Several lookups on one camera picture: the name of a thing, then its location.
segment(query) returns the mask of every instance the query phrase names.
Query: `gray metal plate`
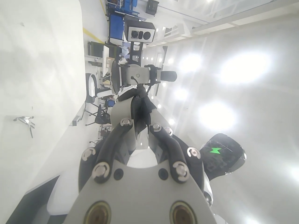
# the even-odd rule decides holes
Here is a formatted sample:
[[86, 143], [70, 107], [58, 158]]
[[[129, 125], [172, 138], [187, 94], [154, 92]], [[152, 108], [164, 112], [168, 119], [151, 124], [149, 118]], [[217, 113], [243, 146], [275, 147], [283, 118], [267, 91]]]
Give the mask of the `gray metal plate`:
[[[116, 181], [113, 173], [121, 168], [124, 176]], [[158, 171], [165, 168], [169, 177], [163, 181]], [[176, 183], [170, 175], [168, 161], [152, 168], [129, 168], [114, 161], [112, 174], [105, 184], [92, 178], [81, 190], [64, 224], [82, 224], [89, 207], [103, 200], [111, 208], [111, 224], [168, 224], [172, 204], [178, 200], [193, 209], [197, 224], [217, 224], [213, 214], [192, 177], [184, 184]]]

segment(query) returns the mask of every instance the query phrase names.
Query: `mounting hole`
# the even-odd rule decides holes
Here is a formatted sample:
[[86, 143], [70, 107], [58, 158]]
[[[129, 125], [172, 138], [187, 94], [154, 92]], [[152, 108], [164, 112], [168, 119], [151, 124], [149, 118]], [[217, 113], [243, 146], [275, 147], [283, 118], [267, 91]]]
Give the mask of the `mounting hole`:
[[94, 203], [86, 212], [84, 224], [109, 224], [111, 209], [108, 203], [99, 201]]
[[113, 177], [115, 180], [120, 180], [124, 176], [124, 171], [118, 168], [114, 171]]
[[162, 179], [162, 180], [167, 180], [167, 178], [168, 178], [168, 172], [167, 172], [167, 170], [164, 169], [164, 168], [161, 168], [161, 169], [159, 170], [158, 175], [159, 175], [160, 179]]
[[170, 209], [171, 224], [196, 224], [192, 208], [183, 201], [175, 202]]

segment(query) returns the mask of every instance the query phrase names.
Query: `camera lens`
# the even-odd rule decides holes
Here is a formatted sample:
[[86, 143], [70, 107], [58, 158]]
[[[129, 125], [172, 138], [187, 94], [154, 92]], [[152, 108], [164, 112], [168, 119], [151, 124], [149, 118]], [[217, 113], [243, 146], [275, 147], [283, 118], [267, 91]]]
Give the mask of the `camera lens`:
[[143, 33], [143, 38], [145, 39], [145, 40], [149, 40], [149, 38], [150, 38], [150, 32], [145, 32], [145, 33]]
[[132, 31], [132, 32], [131, 32], [131, 37], [132, 37], [132, 38], [138, 38], [138, 34], [139, 34], [138, 31]]

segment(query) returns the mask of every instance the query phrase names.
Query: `black cable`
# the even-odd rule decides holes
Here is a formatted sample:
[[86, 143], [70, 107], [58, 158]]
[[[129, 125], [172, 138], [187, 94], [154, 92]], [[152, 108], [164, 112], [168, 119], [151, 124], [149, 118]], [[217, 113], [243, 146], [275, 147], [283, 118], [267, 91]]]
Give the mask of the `black cable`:
[[147, 92], [146, 92], [147, 95], [148, 95], [148, 93], [149, 93], [151, 87], [152, 87], [152, 86], [150, 85], [149, 88], [147, 89]]
[[131, 79], [135, 80], [136, 83], [139, 84], [138, 81], [133, 76], [131, 76]]

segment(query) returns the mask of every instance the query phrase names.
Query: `person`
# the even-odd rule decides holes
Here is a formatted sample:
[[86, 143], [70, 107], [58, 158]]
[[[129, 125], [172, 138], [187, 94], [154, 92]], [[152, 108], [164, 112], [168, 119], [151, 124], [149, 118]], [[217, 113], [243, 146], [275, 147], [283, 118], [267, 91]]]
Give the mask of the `person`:
[[119, 47], [121, 48], [121, 55], [124, 58], [129, 59], [130, 58], [130, 48], [125, 47], [125, 46], [121, 46], [121, 45], [119, 45]]

